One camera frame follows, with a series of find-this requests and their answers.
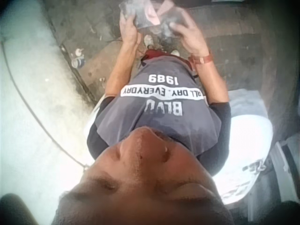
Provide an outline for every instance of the cable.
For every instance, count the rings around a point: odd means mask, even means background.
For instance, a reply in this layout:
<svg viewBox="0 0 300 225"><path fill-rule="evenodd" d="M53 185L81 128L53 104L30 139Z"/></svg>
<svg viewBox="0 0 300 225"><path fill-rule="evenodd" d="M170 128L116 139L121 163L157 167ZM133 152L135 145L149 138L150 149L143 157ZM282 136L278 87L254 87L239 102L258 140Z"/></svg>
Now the cable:
<svg viewBox="0 0 300 225"><path fill-rule="evenodd" d="M44 125L42 124L42 122L38 119L38 117L36 116L36 114L33 112L33 110L31 109L31 107L29 106L29 104L27 103L27 101L25 100L24 96L22 95L22 93L20 92L18 86L15 83L14 77L11 73L9 64L8 64L8 60L6 57L6 52L5 52L5 48L4 48L4 44L3 42L1 42L1 47L3 50L3 55L4 55L4 61L6 63L7 69L8 69L8 73L9 76L14 84L15 89L17 90L19 96L21 97L22 101L24 102L24 104L26 105L27 109L29 110L29 112L31 113L31 115L33 116L33 118L36 120L36 122L39 124L39 126L43 129L43 131L48 135L48 137L54 142L54 144L62 151L64 152L69 158L71 158L74 162L76 162L78 165L82 166L83 168L85 168L86 166L84 164L82 164L81 162L79 162L77 159L75 159L73 156L71 156L66 150L63 149L63 147L51 136L51 134L46 130L46 128L44 127Z"/></svg>

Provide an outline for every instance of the wristwatch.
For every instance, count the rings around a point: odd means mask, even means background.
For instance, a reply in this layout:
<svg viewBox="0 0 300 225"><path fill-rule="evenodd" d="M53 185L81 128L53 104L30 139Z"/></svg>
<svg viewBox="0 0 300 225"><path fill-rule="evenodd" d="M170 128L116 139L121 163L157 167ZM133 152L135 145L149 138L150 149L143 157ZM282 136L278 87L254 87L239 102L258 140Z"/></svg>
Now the wristwatch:
<svg viewBox="0 0 300 225"><path fill-rule="evenodd" d="M210 54L208 56L204 56L204 57L200 57L197 55L191 55L188 60L194 64L205 64L208 62L211 62L213 60L212 58L212 54L210 52Z"/></svg>

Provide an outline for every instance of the pavement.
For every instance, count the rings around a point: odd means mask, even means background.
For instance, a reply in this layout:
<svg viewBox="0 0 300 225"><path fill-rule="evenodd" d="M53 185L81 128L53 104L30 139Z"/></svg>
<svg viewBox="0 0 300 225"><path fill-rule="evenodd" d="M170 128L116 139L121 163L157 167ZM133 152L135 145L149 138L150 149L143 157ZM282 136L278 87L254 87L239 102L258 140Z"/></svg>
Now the pavement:
<svg viewBox="0 0 300 225"><path fill-rule="evenodd" d="M93 162L83 135L93 104L38 0L16 0L2 15L0 59L0 194L19 195L39 224L50 224L60 195Z"/></svg>
<svg viewBox="0 0 300 225"><path fill-rule="evenodd" d="M44 0L58 45L84 49L86 60L120 37L120 0Z"/></svg>

